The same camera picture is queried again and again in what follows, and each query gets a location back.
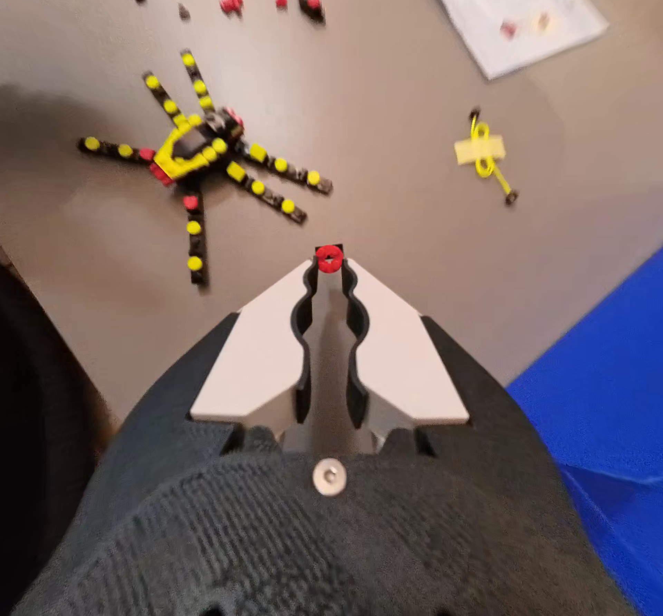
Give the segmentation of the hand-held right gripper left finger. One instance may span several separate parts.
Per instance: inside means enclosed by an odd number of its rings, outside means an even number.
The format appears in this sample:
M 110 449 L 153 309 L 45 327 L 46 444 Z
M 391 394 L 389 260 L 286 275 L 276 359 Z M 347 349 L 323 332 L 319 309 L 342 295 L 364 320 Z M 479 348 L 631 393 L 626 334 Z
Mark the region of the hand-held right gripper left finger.
M 281 437 L 311 406 L 312 299 L 318 264 L 305 260 L 243 306 L 190 409 L 199 422 L 266 427 Z

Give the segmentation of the black yellow lego spider model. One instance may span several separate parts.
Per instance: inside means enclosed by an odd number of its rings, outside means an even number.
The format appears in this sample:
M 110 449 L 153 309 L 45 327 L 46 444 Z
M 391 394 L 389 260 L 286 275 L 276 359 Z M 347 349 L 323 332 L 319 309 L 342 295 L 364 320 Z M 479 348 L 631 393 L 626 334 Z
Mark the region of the black yellow lego spider model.
M 206 288 L 209 268 L 202 186 L 208 175 L 220 174 L 229 179 L 295 224 L 306 222 L 306 212 L 292 199 L 274 192 L 263 181 L 250 175 L 241 162 L 256 165 L 321 195 L 330 195 L 333 183 L 317 170 L 297 168 L 287 159 L 269 154 L 260 144 L 247 142 L 240 116 L 228 107 L 216 108 L 214 105 L 194 54 L 183 49 L 180 58 L 198 99 L 200 114 L 186 115 L 160 79 L 147 71 L 143 75 L 145 87 L 173 125 L 161 147 L 139 149 L 126 143 L 84 136 L 78 140 L 77 148 L 90 156 L 147 167 L 163 186 L 175 186 L 181 192 L 187 217 L 187 269 L 191 283 Z

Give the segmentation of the blue plastic bin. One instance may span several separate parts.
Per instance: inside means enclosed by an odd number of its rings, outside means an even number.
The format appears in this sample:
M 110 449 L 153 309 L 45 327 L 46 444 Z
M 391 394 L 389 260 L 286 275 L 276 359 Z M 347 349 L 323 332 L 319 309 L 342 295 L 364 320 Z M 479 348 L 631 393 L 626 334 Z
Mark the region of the blue plastic bin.
M 548 447 L 595 551 L 662 614 L 662 250 L 507 386 Z

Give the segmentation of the lego instruction booklet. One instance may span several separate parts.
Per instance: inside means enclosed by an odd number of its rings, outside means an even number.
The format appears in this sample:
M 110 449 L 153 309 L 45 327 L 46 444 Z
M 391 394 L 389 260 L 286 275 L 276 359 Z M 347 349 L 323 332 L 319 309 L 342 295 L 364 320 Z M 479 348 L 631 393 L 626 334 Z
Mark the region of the lego instruction booklet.
M 487 81 L 601 38 L 590 0 L 440 0 Z

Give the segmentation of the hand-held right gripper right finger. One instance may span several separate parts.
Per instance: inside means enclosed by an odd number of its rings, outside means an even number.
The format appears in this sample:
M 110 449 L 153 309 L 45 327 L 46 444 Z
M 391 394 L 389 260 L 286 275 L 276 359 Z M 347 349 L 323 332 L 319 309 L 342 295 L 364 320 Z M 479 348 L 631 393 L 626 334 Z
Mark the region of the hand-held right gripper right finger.
M 466 405 L 424 317 L 353 259 L 342 264 L 349 353 L 346 406 L 355 429 L 385 442 L 396 429 L 463 425 Z

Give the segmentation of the person's dark knit sweater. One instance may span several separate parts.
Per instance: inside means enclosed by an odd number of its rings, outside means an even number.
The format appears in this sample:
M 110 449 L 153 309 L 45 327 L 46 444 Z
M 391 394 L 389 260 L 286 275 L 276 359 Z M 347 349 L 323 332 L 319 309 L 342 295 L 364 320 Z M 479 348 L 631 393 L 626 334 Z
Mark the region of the person's dark knit sweater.
M 28 287 L 1 265 L 1 614 L 60 544 L 93 474 L 97 399 Z

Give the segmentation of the red round lego piece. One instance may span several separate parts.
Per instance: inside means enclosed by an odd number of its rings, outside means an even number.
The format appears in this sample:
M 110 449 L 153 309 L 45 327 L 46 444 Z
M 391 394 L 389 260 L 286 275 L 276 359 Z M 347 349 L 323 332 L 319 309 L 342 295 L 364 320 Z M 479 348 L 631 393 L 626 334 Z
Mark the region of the red round lego piece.
M 342 268 L 345 256 L 343 245 L 327 244 L 319 246 L 315 252 L 318 269 L 322 273 L 336 273 Z

